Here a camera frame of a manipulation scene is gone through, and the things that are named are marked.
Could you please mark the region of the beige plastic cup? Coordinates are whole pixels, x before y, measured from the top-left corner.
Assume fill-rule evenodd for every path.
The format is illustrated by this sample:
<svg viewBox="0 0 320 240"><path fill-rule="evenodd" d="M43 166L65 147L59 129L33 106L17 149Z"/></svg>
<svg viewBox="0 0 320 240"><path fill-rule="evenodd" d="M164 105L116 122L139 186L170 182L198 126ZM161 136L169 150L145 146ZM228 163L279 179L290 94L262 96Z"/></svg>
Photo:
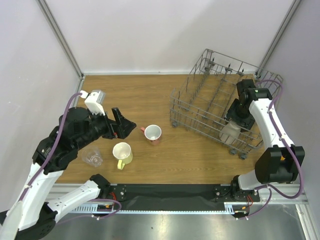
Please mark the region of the beige plastic cup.
<svg viewBox="0 0 320 240"><path fill-rule="evenodd" d="M241 127L234 121L226 124L219 133L219 139L227 144L232 145L240 136Z"/></svg>

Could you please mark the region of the clear plastic cup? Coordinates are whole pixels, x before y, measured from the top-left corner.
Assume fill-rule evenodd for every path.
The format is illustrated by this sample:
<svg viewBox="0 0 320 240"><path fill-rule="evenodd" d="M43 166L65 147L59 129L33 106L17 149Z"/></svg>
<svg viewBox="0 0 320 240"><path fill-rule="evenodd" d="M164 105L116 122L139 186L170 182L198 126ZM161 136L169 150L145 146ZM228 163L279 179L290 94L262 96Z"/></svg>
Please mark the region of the clear plastic cup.
<svg viewBox="0 0 320 240"><path fill-rule="evenodd" d="M103 162L101 152L96 146L88 146L83 149L81 152L81 159L83 162L93 167L99 167Z"/></svg>

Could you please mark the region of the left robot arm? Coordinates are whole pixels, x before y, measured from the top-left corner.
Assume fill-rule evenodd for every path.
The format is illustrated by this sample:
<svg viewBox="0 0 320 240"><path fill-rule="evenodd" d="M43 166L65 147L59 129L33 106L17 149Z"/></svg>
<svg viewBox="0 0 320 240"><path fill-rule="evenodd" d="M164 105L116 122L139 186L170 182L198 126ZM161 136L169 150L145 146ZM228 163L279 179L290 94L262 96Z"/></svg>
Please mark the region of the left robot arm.
<svg viewBox="0 0 320 240"><path fill-rule="evenodd" d="M59 117L59 125L38 144L26 186L16 203L0 214L2 240L40 240L76 207L109 197L110 182L95 174L76 190L56 200L46 200L79 150L100 137L123 140L137 126L117 107L112 108L112 113L114 119L109 119L105 112L94 115L86 108L72 107Z"/></svg>

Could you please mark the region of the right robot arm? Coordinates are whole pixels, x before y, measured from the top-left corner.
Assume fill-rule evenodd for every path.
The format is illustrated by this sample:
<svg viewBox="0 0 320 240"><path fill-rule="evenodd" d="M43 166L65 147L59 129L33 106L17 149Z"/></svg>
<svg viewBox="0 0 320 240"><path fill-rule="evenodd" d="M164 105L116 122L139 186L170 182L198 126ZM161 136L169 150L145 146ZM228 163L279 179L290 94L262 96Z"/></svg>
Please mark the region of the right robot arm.
<svg viewBox="0 0 320 240"><path fill-rule="evenodd" d="M257 160L254 170L237 175L231 181L230 195L242 201L248 191L267 188L286 199L298 198L304 188L302 163L305 150L296 146L286 134L276 113L275 102L268 88L256 87L253 79L243 79L236 84L238 98L231 104L225 120L227 125L219 134L223 143L234 143L240 131L250 130L256 123L264 144L264 153ZM294 195L281 192L274 183L291 183L299 179L299 189Z"/></svg>

